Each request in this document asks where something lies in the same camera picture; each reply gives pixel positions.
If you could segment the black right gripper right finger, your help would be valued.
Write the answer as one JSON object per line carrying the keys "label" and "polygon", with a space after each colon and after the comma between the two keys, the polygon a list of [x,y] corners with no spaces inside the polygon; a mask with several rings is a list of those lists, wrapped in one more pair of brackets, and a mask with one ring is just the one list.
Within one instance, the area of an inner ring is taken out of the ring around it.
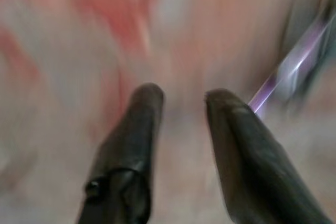
{"label": "black right gripper right finger", "polygon": [[234,224],[333,224],[284,148],[253,110],[226,89],[205,96],[226,210]]}

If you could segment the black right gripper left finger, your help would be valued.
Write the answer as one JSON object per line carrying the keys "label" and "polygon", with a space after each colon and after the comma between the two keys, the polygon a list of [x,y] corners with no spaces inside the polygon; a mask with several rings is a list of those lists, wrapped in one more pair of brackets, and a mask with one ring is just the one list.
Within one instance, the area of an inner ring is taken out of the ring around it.
{"label": "black right gripper left finger", "polygon": [[147,224],[163,106],[157,84],[134,90],[124,115],[98,148],[76,224]]}

